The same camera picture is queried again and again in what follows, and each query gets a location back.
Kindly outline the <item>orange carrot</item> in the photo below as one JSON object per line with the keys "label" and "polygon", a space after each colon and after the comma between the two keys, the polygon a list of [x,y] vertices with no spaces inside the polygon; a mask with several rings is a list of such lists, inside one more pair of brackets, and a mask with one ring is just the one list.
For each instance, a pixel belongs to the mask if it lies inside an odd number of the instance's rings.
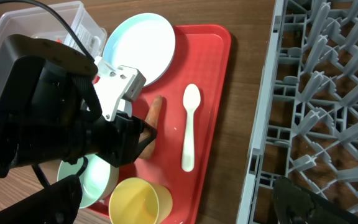
{"label": "orange carrot", "polygon": [[[160,115],[160,111],[162,108],[163,97],[161,95],[157,95],[147,113],[145,118],[145,122],[151,125],[153,128],[157,128],[158,118]],[[140,154],[140,159],[150,159],[155,150],[156,140],[153,140]]]}

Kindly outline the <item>yellow plastic cup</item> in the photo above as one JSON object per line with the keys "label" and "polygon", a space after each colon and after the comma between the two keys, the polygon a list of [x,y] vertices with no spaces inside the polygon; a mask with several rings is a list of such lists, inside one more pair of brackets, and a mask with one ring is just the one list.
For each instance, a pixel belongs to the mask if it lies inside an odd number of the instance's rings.
{"label": "yellow plastic cup", "polygon": [[120,182],[109,199],[112,224],[157,224],[166,219],[173,208],[169,190],[138,177]]}

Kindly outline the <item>green bowl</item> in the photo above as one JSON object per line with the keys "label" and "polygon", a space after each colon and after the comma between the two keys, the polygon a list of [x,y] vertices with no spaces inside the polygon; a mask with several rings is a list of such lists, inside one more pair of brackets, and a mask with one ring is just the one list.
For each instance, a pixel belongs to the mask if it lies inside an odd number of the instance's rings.
{"label": "green bowl", "polygon": [[86,208],[111,194],[119,179],[119,168],[95,154],[85,156],[88,165],[79,176],[82,187],[80,208]]}

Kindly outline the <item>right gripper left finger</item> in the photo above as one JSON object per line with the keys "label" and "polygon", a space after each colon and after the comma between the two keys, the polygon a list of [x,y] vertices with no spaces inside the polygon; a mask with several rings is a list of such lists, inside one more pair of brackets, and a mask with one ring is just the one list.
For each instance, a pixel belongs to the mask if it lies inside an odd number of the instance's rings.
{"label": "right gripper left finger", "polygon": [[80,179],[70,175],[0,211],[0,224],[73,223],[80,209]]}

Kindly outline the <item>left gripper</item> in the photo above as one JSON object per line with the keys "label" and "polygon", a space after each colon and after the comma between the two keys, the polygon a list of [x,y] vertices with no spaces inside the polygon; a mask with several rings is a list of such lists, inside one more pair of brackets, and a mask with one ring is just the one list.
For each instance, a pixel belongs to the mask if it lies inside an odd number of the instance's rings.
{"label": "left gripper", "polygon": [[157,129],[122,113],[114,121],[100,117],[86,125],[85,154],[95,154],[114,167],[135,162],[142,152],[153,152]]}

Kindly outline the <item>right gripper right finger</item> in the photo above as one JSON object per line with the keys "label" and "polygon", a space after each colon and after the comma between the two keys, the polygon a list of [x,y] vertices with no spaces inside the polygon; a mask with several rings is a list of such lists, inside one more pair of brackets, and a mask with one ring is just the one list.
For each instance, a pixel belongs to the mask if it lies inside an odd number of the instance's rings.
{"label": "right gripper right finger", "polygon": [[272,202],[280,224],[358,224],[358,216],[284,176],[273,184]]}

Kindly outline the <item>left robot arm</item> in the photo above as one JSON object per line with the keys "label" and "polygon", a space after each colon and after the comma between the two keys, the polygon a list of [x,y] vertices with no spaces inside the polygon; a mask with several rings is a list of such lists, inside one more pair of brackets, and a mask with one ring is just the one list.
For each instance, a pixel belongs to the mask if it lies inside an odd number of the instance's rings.
{"label": "left robot arm", "polygon": [[16,167],[94,154],[120,167],[157,137],[123,113],[108,121],[93,86],[93,59],[47,39],[14,34],[0,48],[0,177]]}

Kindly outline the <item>light blue bowl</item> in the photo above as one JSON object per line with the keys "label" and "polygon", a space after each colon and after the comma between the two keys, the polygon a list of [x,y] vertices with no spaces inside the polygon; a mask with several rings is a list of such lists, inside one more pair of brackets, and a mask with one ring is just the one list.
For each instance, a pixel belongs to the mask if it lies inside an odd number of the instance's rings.
{"label": "light blue bowl", "polygon": [[132,116],[132,103],[124,99],[120,99],[117,113],[125,113],[128,117]]}

